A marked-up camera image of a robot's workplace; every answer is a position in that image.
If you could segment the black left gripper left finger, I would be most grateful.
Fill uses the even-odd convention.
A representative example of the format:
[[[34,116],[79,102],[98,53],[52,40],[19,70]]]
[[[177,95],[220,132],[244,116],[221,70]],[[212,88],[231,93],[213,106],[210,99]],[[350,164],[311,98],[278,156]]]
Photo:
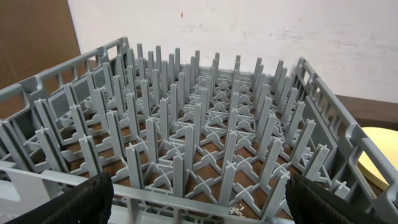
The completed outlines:
[[[113,197],[111,176],[102,172],[7,224],[107,223]]]

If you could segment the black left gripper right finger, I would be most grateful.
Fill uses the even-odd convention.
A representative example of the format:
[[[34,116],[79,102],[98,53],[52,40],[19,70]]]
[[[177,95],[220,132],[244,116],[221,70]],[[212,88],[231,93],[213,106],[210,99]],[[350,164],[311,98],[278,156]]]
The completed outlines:
[[[287,181],[285,196],[295,224],[384,223],[300,174]]]

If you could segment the yellow plastic plate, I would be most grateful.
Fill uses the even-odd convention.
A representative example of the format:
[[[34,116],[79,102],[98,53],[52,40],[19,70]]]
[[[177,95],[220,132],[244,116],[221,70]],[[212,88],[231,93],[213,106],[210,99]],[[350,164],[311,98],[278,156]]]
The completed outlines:
[[[363,131],[379,149],[380,153],[377,154],[376,158],[380,162],[376,163],[376,160],[371,158],[374,155],[373,152],[369,154],[364,151],[358,159],[358,168],[370,183],[381,190],[386,190],[389,183],[381,173],[381,166],[378,164],[382,162],[386,164],[386,161],[389,161],[397,169],[397,131],[370,126],[364,127]]]

